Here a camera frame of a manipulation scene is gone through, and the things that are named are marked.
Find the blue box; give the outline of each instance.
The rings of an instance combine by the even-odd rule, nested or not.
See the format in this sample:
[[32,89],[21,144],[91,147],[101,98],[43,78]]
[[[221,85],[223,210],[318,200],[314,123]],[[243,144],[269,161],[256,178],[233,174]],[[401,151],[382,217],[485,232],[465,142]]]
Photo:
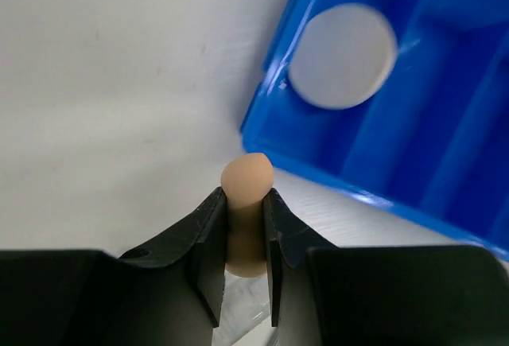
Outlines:
[[[287,77],[305,24],[346,2],[398,40],[368,101],[325,110]],[[242,126],[275,166],[509,260],[509,0],[289,0]]]

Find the white disc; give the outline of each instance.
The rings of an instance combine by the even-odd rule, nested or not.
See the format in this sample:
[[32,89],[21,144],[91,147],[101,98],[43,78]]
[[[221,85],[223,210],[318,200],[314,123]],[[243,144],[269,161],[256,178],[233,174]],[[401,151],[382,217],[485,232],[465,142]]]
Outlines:
[[396,52],[394,31],[380,12],[363,4],[343,4],[307,24],[289,65],[289,79],[313,105],[353,107],[380,89]]

